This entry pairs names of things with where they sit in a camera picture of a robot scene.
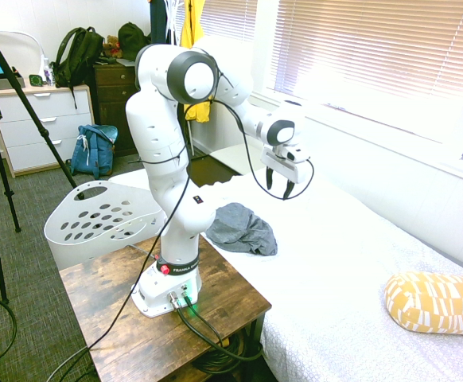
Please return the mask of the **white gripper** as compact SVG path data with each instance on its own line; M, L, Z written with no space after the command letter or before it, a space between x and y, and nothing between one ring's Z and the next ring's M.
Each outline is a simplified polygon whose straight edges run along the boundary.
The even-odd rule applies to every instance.
M278 155L276 151L268 146L263 147L260 161L266 166L267 189L271 190L273 184L273 173L278 173L286 180L286 190L282 196L287 200L292 193L295 184L301 183L301 163L292 159L293 155L286 152L286 155Z

